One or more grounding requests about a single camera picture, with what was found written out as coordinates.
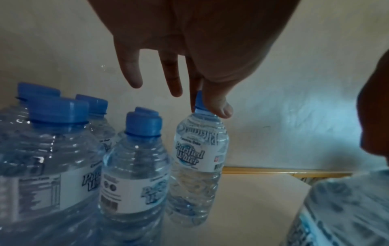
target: large water bottle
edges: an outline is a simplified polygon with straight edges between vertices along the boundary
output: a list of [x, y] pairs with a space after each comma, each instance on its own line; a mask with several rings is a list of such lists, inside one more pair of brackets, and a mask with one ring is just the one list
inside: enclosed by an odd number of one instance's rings
[[19, 82], [17, 84], [17, 104], [0, 109], [0, 141], [10, 137], [9, 134], [12, 132], [8, 132], [9, 130], [15, 132], [27, 125], [27, 101], [29, 98], [36, 96], [59, 97], [60, 94], [60, 90], [51, 87]]
[[388, 246], [389, 170], [316, 183], [281, 246]]
[[229, 137], [220, 118], [197, 93], [196, 110], [177, 126], [166, 212], [173, 222], [193, 227], [205, 222], [215, 199]]
[[76, 95], [77, 100], [89, 103], [89, 130], [108, 151], [114, 144], [115, 130], [104, 118], [107, 114], [108, 101], [92, 96]]
[[29, 129], [0, 143], [0, 245], [92, 246], [105, 150], [88, 104], [30, 99]]
[[99, 207], [101, 245], [159, 245], [171, 158], [158, 112], [129, 112], [122, 137], [104, 158]]

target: barcode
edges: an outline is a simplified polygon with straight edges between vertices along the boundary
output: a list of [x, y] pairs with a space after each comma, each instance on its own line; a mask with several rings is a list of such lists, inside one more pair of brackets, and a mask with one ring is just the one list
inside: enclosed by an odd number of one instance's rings
[[222, 166], [223, 166], [223, 163], [216, 164], [216, 165], [215, 165], [215, 169], [214, 169], [214, 171], [216, 171], [216, 170], [220, 169]]
[[101, 195], [101, 203], [104, 204], [106, 208], [109, 208], [113, 211], [118, 210], [118, 203], [111, 201], [111, 200], [108, 200], [103, 195]]

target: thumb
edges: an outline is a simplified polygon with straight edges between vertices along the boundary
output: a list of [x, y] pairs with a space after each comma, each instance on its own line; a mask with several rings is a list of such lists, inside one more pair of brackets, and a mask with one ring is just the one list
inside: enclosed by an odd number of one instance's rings
[[226, 95], [236, 84], [236, 81], [216, 83], [204, 79], [202, 89], [204, 106], [221, 118], [230, 118], [234, 110], [227, 102]]

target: fingernail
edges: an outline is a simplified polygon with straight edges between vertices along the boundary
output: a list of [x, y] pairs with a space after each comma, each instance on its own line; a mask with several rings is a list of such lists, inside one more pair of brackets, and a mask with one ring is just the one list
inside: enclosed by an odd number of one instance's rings
[[234, 109], [232, 108], [231, 105], [229, 105], [229, 104], [227, 103], [227, 105], [224, 106], [224, 108], [223, 108], [223, 112], [224, 112], [224, 114], [225, 114], [228, 118], [230, 118], [230, 117], [234, 114]]

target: white wall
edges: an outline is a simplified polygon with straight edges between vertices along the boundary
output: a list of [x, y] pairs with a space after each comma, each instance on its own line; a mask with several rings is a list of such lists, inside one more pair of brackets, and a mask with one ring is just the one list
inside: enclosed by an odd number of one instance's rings
[[[54, 86], [65, 96], [109, 101], [120, 130], [135, 106], [158, 110], [171, 149], [176, 125], [190, 113], [173, 98], [155, 51], [141, 53], [144, 85], [123, 78], [112, 37], [86, 1], [0, 0], [0, 105], [18, 81]], [[229, 95], [235, 114], [227, 165], [301, 169], [372, 169], [385, 165], [358, 147], [355, 99], [389, 49], [387, 0], [303, 0], [259, 70]]]

